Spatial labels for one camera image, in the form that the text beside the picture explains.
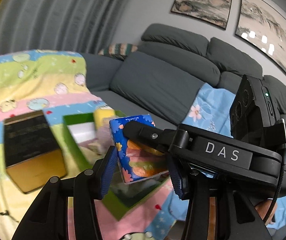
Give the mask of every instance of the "blanket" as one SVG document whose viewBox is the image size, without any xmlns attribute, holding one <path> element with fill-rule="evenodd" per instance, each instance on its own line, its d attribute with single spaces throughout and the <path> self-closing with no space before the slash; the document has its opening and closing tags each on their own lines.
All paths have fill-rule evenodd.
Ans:
<svg viewBox="0 0 286 240">
<path fill-rule="evenodd" d="M 75 52 L 30 50 L 0 56 L 0 239 L 10 240 L 40 190 L 23 194 L 5 172 L 3 120 L 43 110 L 60 144 L 68 175 L 81 172 L 64 142 L 62 117 L 90 113 L 107 105 L 86 88 L 86 64 Z M 185 219 L 187 202 L 174 194 L 168 179 L 142 205 L 117 221 L 101 201 L 95 202 L 102 236 L 119 239 L 132 232 L 147 232 L 164 239 L 176 219 Z M 73 202 L 68 203 L 69 239 L 75 239 Z"/>
<path fill-rule="evenodd" d="M 229 111 L 235 95 L 225 89 L 215 89 L 204 84 L 199 90 L 190 112 L 182 123 L 231 136 Z M 269 228 L 279 229 L 286 225 L 286 196 L 277 200 L 275 223 Z"/>
</svg>

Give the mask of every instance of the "hand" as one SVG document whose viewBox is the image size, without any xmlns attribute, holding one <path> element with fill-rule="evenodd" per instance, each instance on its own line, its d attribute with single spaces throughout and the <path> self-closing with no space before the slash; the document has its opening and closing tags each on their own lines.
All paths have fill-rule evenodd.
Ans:
<svg viewBox="0 0 286 240">
<path fill-rule="evenodd" d="M 256 211 L 259 213 L 259 215 L 262 219 L 265 217 L 266 213 L 268 212 L 268 209 L 270 207 L 271 202 L 272 202 L 272 200 L 268 199 L 268 200 L 265 200 L 265 201 L 263 201 L 260 204 L 255 206 Z M 272 217 L 274 216 L 275 211 L 277 210 L 277 206 L 278 206 L 278 204 L 275 203 L 273 210 L 272 210 L 267 222 L 265 223 L 266 226 L 271 223 Z"/>
</svg>

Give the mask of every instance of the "landscape painting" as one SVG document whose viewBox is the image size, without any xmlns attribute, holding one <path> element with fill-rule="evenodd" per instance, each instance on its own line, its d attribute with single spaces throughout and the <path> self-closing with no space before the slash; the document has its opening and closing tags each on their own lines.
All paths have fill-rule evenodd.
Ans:
<svg viewBox="0 0 286 240">
<path fill-rule="evenodd" d="M 175 0 L 171 9 L 226 29 L 232 0 Z"/>
<path fill-rule="evenodd" d="M 236 35 L 264 52 L 286 73 L 286 19 L 263 0 L 242 0 Z"/>
</svg>

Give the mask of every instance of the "white wall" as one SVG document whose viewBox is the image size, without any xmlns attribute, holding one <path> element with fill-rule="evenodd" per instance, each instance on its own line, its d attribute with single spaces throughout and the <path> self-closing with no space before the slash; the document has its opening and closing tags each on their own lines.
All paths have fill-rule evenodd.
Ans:
<svg viewBox="0 0 286 240">
<path fill-rule="evenodd" d="M 286 13 L 272 0 L 265 0 L 286 18 Z M 232 0 L 226 30 L 197 19 L 170 13 L 174 0 L 129 0 L 113 37 L 113 43 L 139 44 L 140 37 L 152 23 L 162 23 L 205 36 L 208 40 L 217 37 L 255 59 L 263 68 L 263 75 L 272 75 L 286 85 L 286 75 L 263 53 L 235 36 L 241 0 Z"/>
</svg>

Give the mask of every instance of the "gray curtain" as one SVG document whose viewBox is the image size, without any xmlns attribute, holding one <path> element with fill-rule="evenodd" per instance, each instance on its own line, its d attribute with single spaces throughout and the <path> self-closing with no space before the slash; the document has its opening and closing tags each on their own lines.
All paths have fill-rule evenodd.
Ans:
<svg viewBox="0 0 286 240">
<path fill-rule="evenodd" d="M 112 40 L 128 0 L 3 0 L 0 54 L 27 49 L 96 54 Z"/>
</svg>

